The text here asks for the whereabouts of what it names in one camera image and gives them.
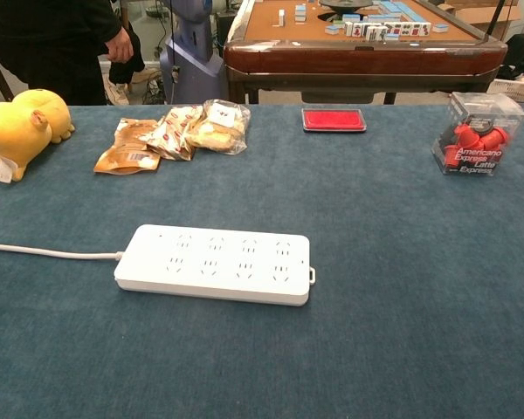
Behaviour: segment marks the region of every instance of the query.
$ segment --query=sneaker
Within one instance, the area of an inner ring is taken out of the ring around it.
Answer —
[[[130,105],[126,95],[126,85],[116,85],[108,79],[108,74],[103,74],[103,85],[105,85],[105,92],[113,105]]]
[[[146,67],[140,72],[135,72],[132,76],[132,83],[143,83],[152,79],[156,74],[161,74],[161,70],[154,67]]]

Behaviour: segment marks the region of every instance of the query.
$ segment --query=white basket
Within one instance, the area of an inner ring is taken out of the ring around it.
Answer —
[[[517,102],[524,102],[524,82],[495,79],[489,85],[488,93],[504,93]]]

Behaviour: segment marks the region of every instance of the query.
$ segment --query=power socket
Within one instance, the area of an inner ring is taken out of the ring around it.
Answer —
[[[119,287],[302,306],[315,272],[306,237],[145,224],[114,271]]]

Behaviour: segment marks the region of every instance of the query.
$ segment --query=plastic bag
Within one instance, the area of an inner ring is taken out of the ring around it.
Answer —
[[[184,130],[184,139],[192,146],[209,148],[227,155],[246,149],[246,129],[251,111],[225,100],[206,100],[202,116]]]
[[[100,156],[94,171],[131,175],[142,170],[156,170],[161,156],[148,150],[144,141],[156,127],[156,120],[122,118],[114,132],[113,146]]]
[[[164,159],[190,161],[196,148],[184,140],[184,129],[202,115],[202,106],[174,106],[148,135],[148,147]]]

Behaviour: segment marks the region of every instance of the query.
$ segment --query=yellow plush toy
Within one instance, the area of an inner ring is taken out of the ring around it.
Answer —
[[[68,106],[56,93],[28,90],[11,103],[0,102],[0,164],[13,162],[11,178],[20,181],[31,160],[73,130]]]

